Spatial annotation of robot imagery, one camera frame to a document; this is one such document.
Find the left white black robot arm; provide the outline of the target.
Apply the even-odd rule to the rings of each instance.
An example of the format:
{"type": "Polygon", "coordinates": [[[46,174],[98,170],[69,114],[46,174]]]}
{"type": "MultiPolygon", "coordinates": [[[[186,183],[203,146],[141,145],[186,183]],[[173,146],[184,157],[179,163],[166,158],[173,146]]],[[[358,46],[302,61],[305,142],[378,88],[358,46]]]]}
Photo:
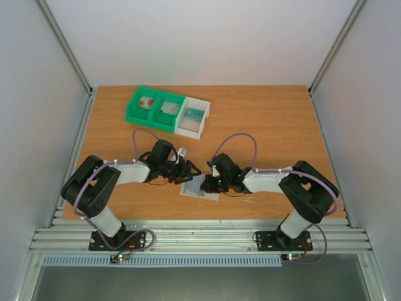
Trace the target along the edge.
{"type": "Polygon", "coordinates": [[[167,183],[182,184],[201,175],[186,150],[166,140],[156,141],[152,150],[131,161],[104,161],[90,155],[61,188],[61,197],[73,212],[99,233],[107,248],[118,250],[130,237],[125,225],[112,213],[108,201],[116,186],[148,183],[162,177],[167,183]]]}

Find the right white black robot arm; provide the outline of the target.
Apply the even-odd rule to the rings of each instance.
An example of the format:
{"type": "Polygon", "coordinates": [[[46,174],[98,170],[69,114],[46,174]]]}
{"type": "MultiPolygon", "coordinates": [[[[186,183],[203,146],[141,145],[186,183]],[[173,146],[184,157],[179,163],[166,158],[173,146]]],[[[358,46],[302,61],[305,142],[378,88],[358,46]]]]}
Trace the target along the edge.
{"type": "Polygon", "coordinates": [[[306,161],[283,169],[241,169],[222,153],[209,166],[212,173],[200,185],[206,193],[227,193],[231,189],[239,194],[282,193],[293,206],[275,231],[255,232],[259,251],[295,251],[303,246],[311,250],[306,229],[338,209],[338,189],[306,161]]]}

